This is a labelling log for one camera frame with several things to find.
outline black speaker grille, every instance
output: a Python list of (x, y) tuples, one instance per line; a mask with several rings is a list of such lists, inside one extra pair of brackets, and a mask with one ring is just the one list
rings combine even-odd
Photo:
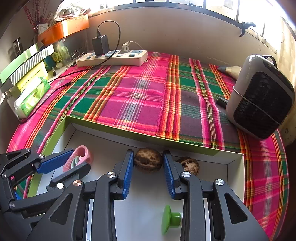
[[(244, 97), (263, 109), (278, 123), (284, 120), (292, 106), (288, 93), (263, 72), (253, 75)], [(265, 113), (244, 99), (234, 112), (234, 120), (260, 139), (266, 139), (279, 127)]]

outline black cable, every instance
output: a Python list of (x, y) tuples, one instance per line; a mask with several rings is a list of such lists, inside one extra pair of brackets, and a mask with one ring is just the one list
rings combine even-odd
[[(113, 21), (113, 20), (106, 20), (106, 21), (104, 21), (104, 22), (101, 22), (100, 24), (99, 24), (99, 26), (102, 24), (102, 23), (105, 23), (105, 22), (114, 22), (114, 23), (116, 23), (117, 24), (117, 26), (118, 26), (118, 31), (119, 31), (119, 36), (118, 36), (118, 42), (117, 42), (117, 46), (116, 46), (116, 49), (115, 49), (115, 51), (113, 52), (113, 54), (108, 58), (108, 59), (106, 59), (105, 61), (103, 61), (102, 63), (100, 63), (100, 64), (98, 64), (98, 65), (96, 65), (96, 66), (94, 66), (94, 67), (91, 67), (90, 69), (84, 69), (84, 70), (79, 70), (79, 71), (75, 71), (75, 72), (73, 72), (73, 73), (69, 73), (69, 74), (66, 74), (66, 75), (63, 75), (63, 76), (59, 76), (59, 77), (57, 77), (57, 78), (55, 78), (54, 80), (56, 80), (56, 79), (60, 79), (60, 78), (63, 78), (63, 77), (66, 77), (66, 76), (69, 76), (69, 75), (72, 75), (72, 74), (75, 74), (75, 73), (79, 73), (79, 72), (82, 72), (82, 71), (86, 71), (86, 70), (92, 70), (92, 69), (95, 69), (96, 67), (98, 67), (98, 66), (100, 66), (100, 65), (102, 65), (103, 63), (105, 63), (106, 61), (108, 61), (115, 53), (116, 53), (116, 51), (117, 51), (117, 49), (118, 49), (118, 46), (119, 46), (119, 42), (120, 42), (120, 35), (121, 35), (121, 32), (120, 32), (120, 27), (119, 27), (119, 25), (118, 25), (118, 23), (117, 22), (115, 22), (115, 21)], [(43, 105), (43, 103), (45, 102), (45, 101), (47, 101), (48, 100), (48, 98), (50, 97), (50, 96), (52, 96), (53, 95), (53, 93), (55, 93), (57, 90), (59, 90), (59, 89), (61, 89), (61, 88), (63, 88), (63, 87), (65, 87), (65, 86), (69, 86), (69, 85), (71, 85), (71, 84), (73, 84), (74, 82), (68, 82), (68, 83), (66, 83), (66, 84), (64, 84), (64, 85), (62, 85), (62, 86), (60, 86), (59, 88), (57, 88), (56, 90), (54, 90), (38, 107), (37, 107), (37, 109), (31, 114), (31, 115), (29, 115), (24, 121), (22, 121), (22, 122), (20, 122), (20, 125), (22, 125), (22, 124), (24, 124), (24, 123), (26, 123), (36, 112), (37, 112), (37, 110)]]
[(76, 73), (83, 72), (83, 71), (86, 71), (86, 70), (92, 70), (92, 69), (95, 69), (95, 68), (97, 68), (98, 66), (102, 65), (103, 63), (105, 63), (106, 61), (108, 61), (108, 60), (109, 60), (109, 59), (110, 59), (110, 58), (116, 53), (116, 51), (117, 51), (117, 49), (118, 49), (118, 46), (119, 46), (119, 42), (120, 42), (120, 36), (121, 36), (120, 27), (119, 27), (119, 24), (118, 24), (117, 22), (115, 22), (115, 21), (113, 21), (113, 20), (106, 20), (106, 21), (101, 22), (101, 23), (99, 24), (99, 26), (98, 26), (98, 30), (99, 30), (100, 25), (103, 24), (103, 23), (106, 23), (106, 22), (113, 22), (113, 23), (116, 23), (117, 26), (118, 26), (118, 31), (119, 31), (118, 42), (117, 42), (117, 46), (116, 46), (115, 51), (113, 52), (113, 54), (111, 54), (111, 56), (110, 56), (108, 59), (104, 60), (102, 63), (100, 63), (100, 64), (98, 64), (98, 65), (95, 65), (94, 67), (91, 67), (90, 69), (79, 70), (79, 71), (75, 71), (75, 72), (70, 73), (70, 74), (66, 74), (66, 75), (63, 75), (63, 76), (59, 76), (59, 77), (55, 78), (54, 80), (49, 81), (49, 83), (52, 82), (52, 81), (55, 81), (55, 80), (57, 80), (57, 79), (60, 79), (60, 78), (63, 78), (63, 77), (67, 77), (67, 76), (72, 75), (72, 74), (76, 74)]

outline tablecloth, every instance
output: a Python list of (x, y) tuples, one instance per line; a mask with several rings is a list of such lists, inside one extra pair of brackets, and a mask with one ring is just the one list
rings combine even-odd
[[(19, 125), (8, 151), (41, 153), (65, 115), (130, 131), (244, 154), (244, 203), (274, 240), (282, 227), (288, 199), (287, 160), (278, 131), (259, 141), (238, 130), (217, 106), (229, 98), (234, 80), (212, 64), (149, 52), (142, 66), (71, 67), (83, 72), (55, 80), (39, 110)], [(56, 91), (67, 82), (70, 86)], [(23, 197), (30, 178), (19, 186)]]

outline walnut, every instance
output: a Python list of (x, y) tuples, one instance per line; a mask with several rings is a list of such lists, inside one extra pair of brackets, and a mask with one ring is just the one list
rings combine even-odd
[(200, 171), (200, 165), (198, 164), (197, 160), (190, 158), (188, 156), (181, 157), (177, 162), (180, 162), (184, 168), (184, 171), (190, 172), (193, 175), (198, 175)]
[(152, 148), (141, 148), (135, 155), (134, 164), (142, 172), (156, 172), (161, 168), (163, 159), (158, 151)]

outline gray heater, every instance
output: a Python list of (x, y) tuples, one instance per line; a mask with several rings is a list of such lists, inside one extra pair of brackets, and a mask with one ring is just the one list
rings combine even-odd
[(226, 115), (230, 122), (246, 133), (266, 139), (281, 125), (295, 99), (293, 86), (273, 63), (270, 56), (250, 55), (242, 70), (230, 99)]

